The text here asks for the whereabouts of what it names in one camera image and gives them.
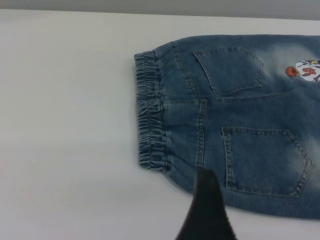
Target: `elastic cuff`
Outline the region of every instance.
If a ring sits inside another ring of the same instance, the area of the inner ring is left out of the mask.
[[[166,137],[158,67],[154,51],[136,54],[136,104],[138,106],[139,164],[142,168],[165,172]]]

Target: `back pocket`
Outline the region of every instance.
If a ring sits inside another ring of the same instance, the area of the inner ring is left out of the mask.
[[[262,85],[263,63],[243,47],[218,47],[197,50],[193,54],[200,62],[211,89],[220,95]]]
[[[223,127],[226,187],[231,190],[298,197],[312,160],[289,130]]]

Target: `embroidered patch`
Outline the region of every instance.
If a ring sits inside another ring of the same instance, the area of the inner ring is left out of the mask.
[[[287,67],[285,73],[289,77],[301,76],[306,81],[318,82],[320,81],[320,61],[298,61],[295,66]]]

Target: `denim pants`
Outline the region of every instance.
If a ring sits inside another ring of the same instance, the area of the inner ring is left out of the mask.
[[[136,54],[139,163],[224,203],[320,219],[320,37],[210,35]]]

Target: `black object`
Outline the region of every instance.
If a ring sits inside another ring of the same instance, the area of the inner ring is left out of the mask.
[[[176,240],[236,240],[213,171],[197,173],[193,201]]]

